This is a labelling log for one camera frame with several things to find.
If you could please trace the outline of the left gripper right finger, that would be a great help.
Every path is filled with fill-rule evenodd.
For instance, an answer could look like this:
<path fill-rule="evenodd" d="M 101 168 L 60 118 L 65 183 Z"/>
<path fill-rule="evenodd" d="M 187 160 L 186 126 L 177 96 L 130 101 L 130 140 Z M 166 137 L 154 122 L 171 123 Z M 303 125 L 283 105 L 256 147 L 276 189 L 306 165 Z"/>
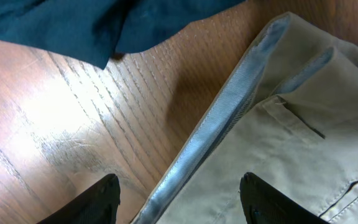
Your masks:
<path fill-rule="evenodd" d="M 248 224 L 328 224 L 251 172 L 239 190 Z"/>

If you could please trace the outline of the khaki shorts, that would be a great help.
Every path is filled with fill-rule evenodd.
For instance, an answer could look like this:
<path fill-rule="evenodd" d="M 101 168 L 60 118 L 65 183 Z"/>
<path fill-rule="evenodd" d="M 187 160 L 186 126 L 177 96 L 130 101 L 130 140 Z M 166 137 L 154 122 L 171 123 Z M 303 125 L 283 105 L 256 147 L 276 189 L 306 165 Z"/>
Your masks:
<path fill-rule="evenodd" d="M 293 13 L 251 43 L 135 223 L 247 223 L 251 172 L 327 223 L 358 223 L 358 47 Z"/>

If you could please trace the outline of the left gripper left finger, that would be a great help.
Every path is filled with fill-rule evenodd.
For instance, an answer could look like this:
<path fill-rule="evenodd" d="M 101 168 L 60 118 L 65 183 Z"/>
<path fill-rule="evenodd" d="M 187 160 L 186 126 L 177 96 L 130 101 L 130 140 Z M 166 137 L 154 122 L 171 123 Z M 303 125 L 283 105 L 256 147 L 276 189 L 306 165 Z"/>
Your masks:
<path fill-rule="evenodd" d="M 39 224 L 115 224 L 120 193 L 118 177 L 108 174 Z"/>

